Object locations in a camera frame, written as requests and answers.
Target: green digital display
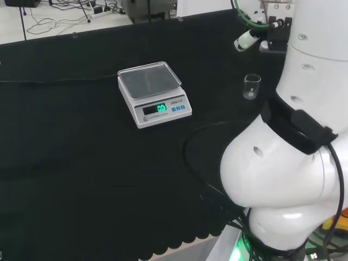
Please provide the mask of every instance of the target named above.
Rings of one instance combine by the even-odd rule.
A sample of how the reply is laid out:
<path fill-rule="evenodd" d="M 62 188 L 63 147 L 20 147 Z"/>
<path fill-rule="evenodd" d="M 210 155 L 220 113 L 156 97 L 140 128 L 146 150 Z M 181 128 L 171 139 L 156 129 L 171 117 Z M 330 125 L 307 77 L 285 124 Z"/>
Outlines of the green digital display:
<path fill-rule="evenodd" d="M 165 110 L 167 110 L 165 104 L 157 105 L 158 112 L 165 111 Z"/>
<path fill-rule="evenodd" d="M 152 113 L 161 113 L 162 111 L 166 111 L 167 107 L 165 106 L 165 103 L 161 103 L 143 108 L 142 110 L 144 112 L 144 115 L 149 115 Z"/>

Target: green cable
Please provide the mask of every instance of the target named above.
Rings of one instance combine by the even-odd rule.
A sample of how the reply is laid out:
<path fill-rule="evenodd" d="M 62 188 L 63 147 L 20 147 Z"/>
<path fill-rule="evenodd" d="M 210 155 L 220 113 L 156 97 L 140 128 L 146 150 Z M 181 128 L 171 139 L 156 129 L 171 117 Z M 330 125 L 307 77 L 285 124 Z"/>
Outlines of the green cable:
<path fill-rule="evenodd" d="M 234 3 L 235 3 L 235 8 L 237 9 L 237 12 L 239 14 L 239 16 L 245 21 L 247 22 L 247 24 L 250 24 L 256 28 L 264 28 L 264 29 L 267 29 L 269 27 L 268 24 L 257 24 L 257 23 L 254 23 L 252 21 L 250 21 L 248 18 L 245 17 L 245 15 L 243 14 L 243 12 L 239 9 L 239 6 L 238 6 L 238 3 L 237 3 L 237 0 L 234 0 Z"/>

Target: electronic scale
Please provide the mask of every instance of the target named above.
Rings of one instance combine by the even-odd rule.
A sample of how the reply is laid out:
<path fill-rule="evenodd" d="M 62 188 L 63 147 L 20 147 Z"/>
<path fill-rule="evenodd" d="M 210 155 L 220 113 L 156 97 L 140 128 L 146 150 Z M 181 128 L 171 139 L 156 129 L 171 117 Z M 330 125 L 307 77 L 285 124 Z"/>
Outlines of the electronic scale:
<path fill-rule="evenodd" d="M 181 82 L 167 63 L 118 72 L 119 88 L 139 129 L 192 115 Z"/>

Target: yellow object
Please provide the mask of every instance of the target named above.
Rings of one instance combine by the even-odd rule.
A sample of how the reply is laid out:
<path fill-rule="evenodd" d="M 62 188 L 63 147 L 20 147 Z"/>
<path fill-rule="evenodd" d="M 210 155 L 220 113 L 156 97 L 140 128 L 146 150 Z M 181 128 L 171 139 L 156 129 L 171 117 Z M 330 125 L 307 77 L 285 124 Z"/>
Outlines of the yellow object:
<path fill-rule="evenodd" d="M 322 229 L 329 230 L 332 225 L 332 222 L 333 222 L 333 217 L 322 224 Z M 344 211 L 342 211 L 342 214 L 339 217 L 339 220 L 335 228 L 348 231 L 348 209 L 345 209 Z"/>

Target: plug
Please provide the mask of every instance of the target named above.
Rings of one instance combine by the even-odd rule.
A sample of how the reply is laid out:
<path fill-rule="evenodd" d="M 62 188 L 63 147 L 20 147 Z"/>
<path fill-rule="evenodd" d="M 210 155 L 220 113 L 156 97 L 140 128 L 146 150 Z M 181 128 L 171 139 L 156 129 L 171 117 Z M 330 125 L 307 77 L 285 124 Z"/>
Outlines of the plug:
<path fill-rule="evenodd" d="M 88 7 L 91 7 L 91 5 L 92 5 L 92 7 L 95 7 L 95 6 L 96 6 L 96 0 L 94 0 L 94 1 L 89 1 L 89 2 L 87 3 L 87 6 L 88 6 Z"/>
<path fill-rule="evenodd" d="M 94 14 L 100 14 L 100 13 L 102 13 L 103 12 L 103 8 L 102 7 L 96 7 L 96 8 L 94 8 Z"/>

